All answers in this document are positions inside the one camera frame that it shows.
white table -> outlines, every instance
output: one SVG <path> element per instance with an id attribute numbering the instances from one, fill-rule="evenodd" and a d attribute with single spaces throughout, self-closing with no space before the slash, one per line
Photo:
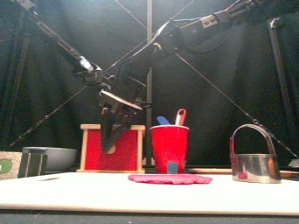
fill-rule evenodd
<path id="1" fill-rule="evenodd" d="M 128 175 L 70 172 L 3 180 L 0 209 L 299 217 L 297 181 L 255 184 L 207 175 L 207 185 L 153 185 Z"/>

black backdrop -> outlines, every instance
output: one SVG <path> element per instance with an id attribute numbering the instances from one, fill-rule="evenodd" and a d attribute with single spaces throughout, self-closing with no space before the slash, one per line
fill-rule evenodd
<path id="1" fill-rule="evenodd" d="M 209 16 L 234 2 L 154 0 L 154 31 L 173 17 L 182 19 Z M 11 1 L 2 0 L 0 3 L 3 150 L 84 85 L 71 74 L 72 65 L 34 29 L 19 7 Z M 114 73 L 114 63 L 146 40 L 147 1 L 58 0 L 35 1 L 35 4 L 47 25 L 70 45 L 103 70 Z M 183 63 L 178 55 L 154 65 L 153 125 L 157 125 L 158 116 L 166 116 L 174 122 L 178 109 L 187 109 L 186 126 L 191 128 L 189 165 L 230 164 L 233 131 L 239 125 L 253 123 L 245 111 L 293 147 L 294 152 L 299 152 L 298 15 L 285 15 L 282 21 L 278 37 L 291 115 L 286 112 L 266 21 L 255 26 L 238 25 L 179 52 L 179 56 L 199 73 Z M 75 148 L 80 152 L 80 125 L 99 123 L 98 104 L 98 92 L 90 87 L 84 88 L 39 128 L 26 135 L 24 140 L 7 150 L 20 151 L 24 146 L 48 146 Z M 146 112 L 135 123 L 146 124 Z M 289 123 L 295 127 L 294 132 L 290 131 Z M 237 139 L 238 152 L 267 152 L 265 139 L 254 130 L 242 130 Z M 277 142 L 275 150 L 278 162 L 286 166 L 294 157 Z"/>

bucket handle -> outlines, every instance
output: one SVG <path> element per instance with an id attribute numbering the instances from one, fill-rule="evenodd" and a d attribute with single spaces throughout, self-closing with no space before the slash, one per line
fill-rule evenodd
<path id="1" fill-rule="evenodd" d="M 251 128 L 251 129 L 258 130 L 258 132 L 266 138 L 266 144 L 267 144 L 267 148 L 269 148 L 270 153 L 275 155 L 277 154 L 277 151 L 275 151 L 275 146 L 274 146 L 274 143 L 273 143 L 271 136 L 269 135 L 267 131 L 263 128 L 261 128 L 259 126 L 257 126 L 255 124 L 245 124 L 245 125 L 239 126 L 237 128 L 237 130 L 234 131 L 234 133 L 231 135 L 231 138 L 230 138 L 230 154 L 231 155 L 235 155 L 234 138 L 235 138 L 235 135 L 237 135 L 238 131 L 241 129 L 243 129 L 243 128 Z"/>

red wooden box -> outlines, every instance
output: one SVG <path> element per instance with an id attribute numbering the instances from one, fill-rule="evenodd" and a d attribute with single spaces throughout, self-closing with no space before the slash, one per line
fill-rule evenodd
<path id="1" fill-rule="evenodd" d="M 115 152 L 100 149 L 100 125 L 82 124 L 83 144 L 78 172 L 144 172 L 143 138 L 146 126 L 132 125 L 116 141 Z"/>

red cup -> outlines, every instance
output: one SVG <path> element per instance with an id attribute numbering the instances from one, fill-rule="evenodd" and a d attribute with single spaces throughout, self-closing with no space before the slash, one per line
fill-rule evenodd
<path id="1" fill-rule="evenodd" d="M 157 172 L 183 173 L 190 128 L 181 125 L 159 125 L 150 130 Z"/>

